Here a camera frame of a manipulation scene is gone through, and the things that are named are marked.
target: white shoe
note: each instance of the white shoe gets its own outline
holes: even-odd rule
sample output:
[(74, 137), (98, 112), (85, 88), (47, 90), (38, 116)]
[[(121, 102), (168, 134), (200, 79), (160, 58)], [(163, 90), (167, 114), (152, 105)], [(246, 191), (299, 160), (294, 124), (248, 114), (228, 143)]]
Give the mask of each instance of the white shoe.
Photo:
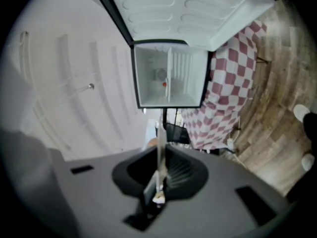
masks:
[(310, 110), (304, 105), (297, 104), (293, 109), (293, 113), (295, 117), (297, 118), (297, 120), (299, 120), (300, 122), (303, 122), (304, 116), (310, 113)]
[(302, 157), (302, 166), (305, 171), (309, 171), (312, 168), (314, 162), (315, 157), (310, 153), (307, 153)]

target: black rectangular hole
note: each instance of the black rectangular hole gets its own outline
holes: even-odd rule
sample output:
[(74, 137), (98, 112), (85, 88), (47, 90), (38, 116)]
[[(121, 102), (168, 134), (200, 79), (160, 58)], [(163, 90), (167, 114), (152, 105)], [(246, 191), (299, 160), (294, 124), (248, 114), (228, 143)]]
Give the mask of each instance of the black rectangular hole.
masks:
[(82, 173), (82, 172), (86, 172), (86, 171), (89, 171), (91, 169), (94, 169), (92, 166), (90, 165), (86, 165), (86, 166), (82, 166), (82, 167), (77, 167), (77, 168), (73, 168), (73, 169), (70, 169), (71, 172), (76, 175), (76, 174), (79, 174), (79, 173)]
[(249, 186), (238, 188), (236, 192), (259, 226), (276, 216), (276, 213)]

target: wooden floor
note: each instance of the wooden floor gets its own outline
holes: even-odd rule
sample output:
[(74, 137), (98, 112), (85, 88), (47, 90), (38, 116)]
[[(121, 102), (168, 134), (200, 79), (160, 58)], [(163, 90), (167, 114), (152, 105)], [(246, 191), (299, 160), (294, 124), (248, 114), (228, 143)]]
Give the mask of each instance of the wooden floor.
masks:
[(259, 20), (267, 25), (267, 35), (258, 45), (258, 56), (270, 62), (257, 64), (253, 100), (241, 112), (235, 146), (250, 171), (285, 195), (304, 174), (301, 158), (310, 150), (292, 110), (296, 104), (312, 108), (317, 100), (316, 47), (285, 0)]

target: freezer compartment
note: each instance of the freezer compartment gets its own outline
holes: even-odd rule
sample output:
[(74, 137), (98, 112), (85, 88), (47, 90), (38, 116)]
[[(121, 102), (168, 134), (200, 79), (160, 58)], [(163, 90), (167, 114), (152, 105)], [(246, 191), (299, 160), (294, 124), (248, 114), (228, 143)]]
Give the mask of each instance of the freezer compartment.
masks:
[(182, 44), (138, 44), (134, 63), (140, 108), (200, 106), (208, 51)]

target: checkered tablecloth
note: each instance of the checkered tablecloth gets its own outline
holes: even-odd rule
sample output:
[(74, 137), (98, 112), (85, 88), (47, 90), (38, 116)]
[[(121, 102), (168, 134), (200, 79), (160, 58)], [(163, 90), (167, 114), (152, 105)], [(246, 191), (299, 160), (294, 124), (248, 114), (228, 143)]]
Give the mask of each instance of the checkered tablecloth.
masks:
[(182, 110), (194, 148), (226, 147), (223, 141), (238, 122), (253, 84), (256, 42), (265, 33), (266, 26), (256, 20), (214, 52), (211, 81), (201, 108)]

